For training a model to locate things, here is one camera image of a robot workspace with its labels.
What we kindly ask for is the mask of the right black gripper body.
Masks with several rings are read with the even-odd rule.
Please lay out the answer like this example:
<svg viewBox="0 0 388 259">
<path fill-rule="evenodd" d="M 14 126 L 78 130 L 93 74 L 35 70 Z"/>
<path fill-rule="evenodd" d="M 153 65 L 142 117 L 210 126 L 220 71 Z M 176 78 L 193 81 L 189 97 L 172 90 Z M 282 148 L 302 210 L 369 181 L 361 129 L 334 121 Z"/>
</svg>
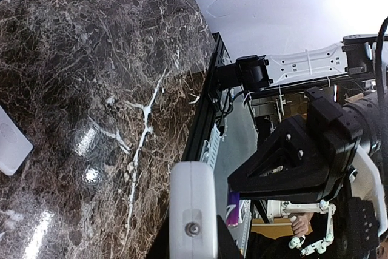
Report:
<svg viewBox="0 0 388 259">
<path fill-rule="evenodd" d="M 348 173 L 363 135 L 359 122 L 322 90 L 304 92 L 309 99 L 306 126 L 319 153 L 329 166 L 322 199 L 335 198 Z"/>
</svg>

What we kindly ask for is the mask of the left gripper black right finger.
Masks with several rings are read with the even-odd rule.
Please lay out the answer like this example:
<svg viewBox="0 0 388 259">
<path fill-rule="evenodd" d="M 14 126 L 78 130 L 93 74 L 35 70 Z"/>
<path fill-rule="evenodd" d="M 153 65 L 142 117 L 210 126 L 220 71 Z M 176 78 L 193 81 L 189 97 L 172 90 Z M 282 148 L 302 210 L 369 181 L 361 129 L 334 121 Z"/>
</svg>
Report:
<svg viewBox="0 0 388 259">
<path fill-rule="evenodd" d="M 220 215 L 217 219 L 218 233 L 218 259 L 241 259 L 240 250 L 238 249 L 231 233 Z"/>
</svg>

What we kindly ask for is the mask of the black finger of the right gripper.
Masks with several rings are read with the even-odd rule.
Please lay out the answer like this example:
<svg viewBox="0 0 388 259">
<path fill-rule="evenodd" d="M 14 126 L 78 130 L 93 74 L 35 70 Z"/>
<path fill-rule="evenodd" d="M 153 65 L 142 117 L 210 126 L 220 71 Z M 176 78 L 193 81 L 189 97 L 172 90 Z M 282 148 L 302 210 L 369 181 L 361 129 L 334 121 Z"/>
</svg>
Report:
<svg viewBox="0 0 388 259">
<path fill-rule="evenodd" d="M 306 121 L 295 115 L 282 121 L 246 162 L 228 177 L 240 194 L 324 193 L 329 165 L 309 136 Z"/>
<path fill-rule="evenodd" d="M 249 200 L 280 200 L 291 201 L 292 203 L 317 203 L 321 200 L 333 199 L 333 194 L 323 196 L 318 192 L 301 193 L 276 193 L 276 192 L 243 192 L 239 191 L 240 197 Z"/>
</svg>

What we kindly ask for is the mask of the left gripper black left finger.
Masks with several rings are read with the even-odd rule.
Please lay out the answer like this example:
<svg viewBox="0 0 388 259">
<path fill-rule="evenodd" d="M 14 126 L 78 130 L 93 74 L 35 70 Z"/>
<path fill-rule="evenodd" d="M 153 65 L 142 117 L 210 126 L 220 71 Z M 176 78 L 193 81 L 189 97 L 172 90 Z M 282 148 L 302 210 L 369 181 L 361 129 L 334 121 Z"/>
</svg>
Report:
<svg viewBox="0 0 388 259">
<path fill-rule="evenodd" d="M 169 216 L 166 216 L 146 259 L 169 259 Z"/>
</svg>

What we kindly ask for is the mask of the white remote control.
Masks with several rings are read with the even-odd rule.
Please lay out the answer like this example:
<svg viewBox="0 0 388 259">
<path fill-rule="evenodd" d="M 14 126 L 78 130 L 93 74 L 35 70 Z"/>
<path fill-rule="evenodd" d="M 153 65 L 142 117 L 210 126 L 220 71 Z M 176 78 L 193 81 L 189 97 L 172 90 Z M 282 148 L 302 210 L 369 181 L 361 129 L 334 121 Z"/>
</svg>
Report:
<svg viewBox="0 0 388 259">
<path fill-rule="evenodd" d="M 172 169 L 169 257 L 218 257 L 215 182 L 206 163 L 183 161 Z"/>
</svg>

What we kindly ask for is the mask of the white battery cover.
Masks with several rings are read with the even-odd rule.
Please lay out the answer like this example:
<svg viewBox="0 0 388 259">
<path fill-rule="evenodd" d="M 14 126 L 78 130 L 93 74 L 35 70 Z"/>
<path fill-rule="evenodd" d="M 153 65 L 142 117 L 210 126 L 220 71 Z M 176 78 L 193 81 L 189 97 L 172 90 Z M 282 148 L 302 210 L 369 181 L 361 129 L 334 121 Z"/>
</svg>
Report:
<svg viewBox="0 0 388 259">
<path fill-rule="evenodd" d="M 1 172 L 12 176 L 33 150 L 33 144 L 1 107 Z"/>
</svg>

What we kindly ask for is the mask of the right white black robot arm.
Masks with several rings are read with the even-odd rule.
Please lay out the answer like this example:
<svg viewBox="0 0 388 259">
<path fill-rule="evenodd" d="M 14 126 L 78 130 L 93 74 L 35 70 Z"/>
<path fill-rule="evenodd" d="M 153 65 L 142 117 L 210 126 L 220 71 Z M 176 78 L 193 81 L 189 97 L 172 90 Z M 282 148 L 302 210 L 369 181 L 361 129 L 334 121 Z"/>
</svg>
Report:
<svg viewBox="0 0 388 259">
<path fill-rule="evenodd" d="M 379 153 L 378 177 L 387 183 L 387 23 L 376 35 L 345 36 L 318 50 L 243 56 L 214 71 L 219 91 L 242 87 L 246 96 L 282 90 L 307 98 L 305 116 L 281 121 L 258 150 L 229 175 L 229 189 L 248 200 L 314 203 L 338 195 L 356 151 Z M 323 84 L 375 80 L 376 90 L 339 105 Z"/>
</svg>

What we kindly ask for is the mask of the person's hand on controller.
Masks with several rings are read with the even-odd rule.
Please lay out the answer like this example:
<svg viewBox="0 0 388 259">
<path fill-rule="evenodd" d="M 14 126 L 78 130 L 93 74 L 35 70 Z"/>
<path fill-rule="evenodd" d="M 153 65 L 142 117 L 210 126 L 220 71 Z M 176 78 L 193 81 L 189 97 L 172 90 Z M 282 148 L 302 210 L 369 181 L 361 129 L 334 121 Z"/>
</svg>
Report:
<svg viewBox="0 0 388 259">
<path fill-rule="evenodd" d="M 314 213 L 291 214 L 293 236 L 300 238 L 309 232 L 310 221 Z"/>
</svg>

